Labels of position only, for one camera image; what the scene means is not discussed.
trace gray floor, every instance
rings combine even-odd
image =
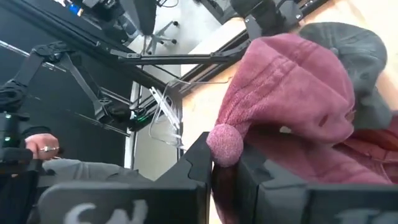
[[[220,4],[225,4],[226,0],[220,1]],[[171,6],[176,2],[177,0],[168,0],[166,4]],[[192,0],[180,0],[177,7],[174,8],[158,8],[155,29],[160,29],[169,21],[180,23],[179,27],[170,27],[166,32],[167,37],[177,39],[178,43],[176,45],[171,43],[158,45],[156,54],[186,54],[220,26],[220,23],[205,7],[196,5]],[[130,45],[130,48],[140,52],[142,46],[143,37],[139,37]],[[162,67],[175,75],[180,75],[179,65]],[[171,79],[170,75],[157,68],[148,66],[144,69],[164,82]],[[168,126],[163,128],[165,131],[169,129]],[[139,169],[141,174],[154,180],[176,163],[177,151],[175,147],[151,139],[148,132],[148,126],[138,132],[134,168]]]

